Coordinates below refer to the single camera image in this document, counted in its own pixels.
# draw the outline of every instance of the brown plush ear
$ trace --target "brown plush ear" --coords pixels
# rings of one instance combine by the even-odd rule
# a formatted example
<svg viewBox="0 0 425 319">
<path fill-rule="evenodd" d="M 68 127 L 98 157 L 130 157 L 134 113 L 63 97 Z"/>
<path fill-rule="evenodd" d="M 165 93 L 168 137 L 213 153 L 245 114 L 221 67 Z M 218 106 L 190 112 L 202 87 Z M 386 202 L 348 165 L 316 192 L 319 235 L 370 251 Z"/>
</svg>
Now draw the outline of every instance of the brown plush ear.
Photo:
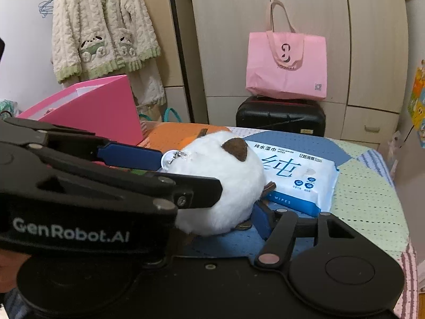
<svg viewBox="0 0 425 319">
<path fill-rule="evenodd" d="M 263 193 L 261 193 L 260 199 L 267 197 L 267 195 L 275 189 L 276 184 L 273 181 L 270 181 L 267 185 L 264 186 Z"/>
<path fill-rule="evenodd" d="M 229 139 L 222 145 L 222 148 L 224 151 L 235 156 L 237 160 L 245 162 L 248 153 L 248 145 L 245 140 L 241 138 Z"/>
</svg>

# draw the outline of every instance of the green trim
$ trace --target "green trim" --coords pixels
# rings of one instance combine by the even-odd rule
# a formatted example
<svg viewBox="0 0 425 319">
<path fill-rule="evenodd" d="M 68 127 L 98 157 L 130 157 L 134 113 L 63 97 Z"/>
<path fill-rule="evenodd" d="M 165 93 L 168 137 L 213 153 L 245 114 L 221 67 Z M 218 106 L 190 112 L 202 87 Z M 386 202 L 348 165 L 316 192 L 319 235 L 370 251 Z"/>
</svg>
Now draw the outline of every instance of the green trim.
<svg viewBox="0 0 425 319">
<path fill-rule="evenodd" d="M 56 80 L 58 83 L 62 83 L 65 79 L 72 75 L 80 75 L 82 72 L 81 64 L 77 63 L 68 67 L 63 67 L 56 74 Z"/>
<path fill-rule="evenodd" d="M 115 61 L 116 61 L 116 63 L 117 63 L 117 65 L 118 65 L 119 68 L 122 68 L 122 67 L 125 66 L 125 61 L 124 61 L 124 59 L 120 55 L 117 55 Z"/>
<path fill-rule="evenodd" d="M 105 46 L 105 41 L 99 42 L 97 44 L 93 44 L 93 45 L 87 47 L 86 49 L 82 49 L 81 50 L 81 53 L 84 53 L 84 52 L 88 51 L 91 55 L 94 55 L 94 54 L 96 54 L 96 51 L 100 47 L 103 47 L 103 46 Z"/>
<path fill-rule="evenodd" d="M 139 55 L 139 60 L 145 61 L 148 58 L 158 57 L 160 55 L 161 55 L 161 48 L 160 47 L 150 48 L 150 49 L 146 50 L 145 52 L 143 52 L 142 54 Z"/>
<path fill-rule="evenodd" d="M 134 72 L 135 70 L 139 70 L 143 68 L 143 62 L 140 60 L 134 60 L 130 62 L 126 62 L 125 64 L 125 71 L 126 72 Z"/>
<path fill-rule="evenodd" d="M 95 68 L 88 70 L 87 72 L 83 72 L 81 76 L 87 79 L 96 79 L 107 75 L 115 70 L 119 70 L 124 66 L 125 65 L 123 64 L 118 64 L 116 60 L 110 60 L 102 63 L 99 66 L 96 66 Z"/>
</svg>

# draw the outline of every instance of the drawer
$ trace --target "drawer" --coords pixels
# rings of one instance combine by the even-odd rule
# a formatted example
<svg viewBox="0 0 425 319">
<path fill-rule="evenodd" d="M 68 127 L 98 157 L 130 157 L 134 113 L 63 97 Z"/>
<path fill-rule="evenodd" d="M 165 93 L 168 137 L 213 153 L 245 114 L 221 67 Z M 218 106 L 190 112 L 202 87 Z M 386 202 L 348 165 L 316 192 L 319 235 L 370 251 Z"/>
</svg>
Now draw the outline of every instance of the drawer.
<svg viewBox="0 0 425 319">
<path fill-rule="evenodd" d="M 352 140 L 344 140 L 344 141 L 347 141 L 349 143 L 358 144 L 358 145 L 363 145 L 363 146 L 366 146 L 366 147 L 374 149 L 374 150 L 377 150 L 378 147 L 379 147 L 379 144 L 365 143 L 364 141 L 352 141 Z"/>
<path fill-rule="evenodd" d="M 236 112 L 248 97 L 207 97 L 208 120 L 214 126 L 236 126 Z"/>
<path fill-rule="evenodd" d="M 341 139 L 380 144 L 391 139 L 399 114 L 347 106 Z"/>
<path fill-rule="evenodd" d="M 326 115 L 325 137 L 341 139 L 346 105 L 340 103 L 319 102 Z"/>
</svg>

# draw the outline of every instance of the wet wipes package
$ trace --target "wet wipes package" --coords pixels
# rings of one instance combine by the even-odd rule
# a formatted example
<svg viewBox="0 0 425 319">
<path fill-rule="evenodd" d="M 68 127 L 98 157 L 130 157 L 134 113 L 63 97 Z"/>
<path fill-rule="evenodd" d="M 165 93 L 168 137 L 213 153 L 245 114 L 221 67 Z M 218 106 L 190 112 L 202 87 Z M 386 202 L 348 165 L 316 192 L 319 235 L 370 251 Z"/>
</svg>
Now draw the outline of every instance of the wet wipes package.
<svg viewBox="0 0 425 319">
<path fill-rule="evenodd" d="M 330 211 L 338 179 L 334 162 L 255 141 L 246 143 L 262 160 L 267 182 L 276 184 L 270 201 L 313 217 Z"/>
</svg>

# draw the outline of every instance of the bed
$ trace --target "bed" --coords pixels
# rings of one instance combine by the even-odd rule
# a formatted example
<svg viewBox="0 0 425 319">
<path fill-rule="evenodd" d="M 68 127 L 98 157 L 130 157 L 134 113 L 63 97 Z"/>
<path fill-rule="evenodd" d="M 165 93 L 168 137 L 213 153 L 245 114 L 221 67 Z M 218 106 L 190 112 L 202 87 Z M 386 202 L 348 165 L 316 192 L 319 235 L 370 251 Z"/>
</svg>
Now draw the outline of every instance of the bed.
<svg viewBox="0 0 425 319">
<path fill-rule="evenodd" d="M 140 146 L 162 152 L 179 149 L 182 142 L 187 143 L 188 138 L 203 128 L 207 128 L 209 133 L 229 129 L 246 140 L 302 151 L 334 161 L 339 169 L 339 178 L 331 212 L 400 264 L 405 274 L 405 286 L 394 312 L 401 319 L 417 318 L 416 255 L 394 183 L 377 151 L 330 138 L 247 128 L 158 122 L 143 123 L 142 128 L 145 139 Z M 252 227 L 247 231 L 232 231 L 221 236 L 198 237 L 184 252 L 193 257 L 253 258 L 263 243 Z M 297 239 L 294 253 L 311 246 L 312 239 Z M 16 289 L 6 294 L 4 305 L 10 319 L 21 319 L 27 312 Z"/>
</svg>

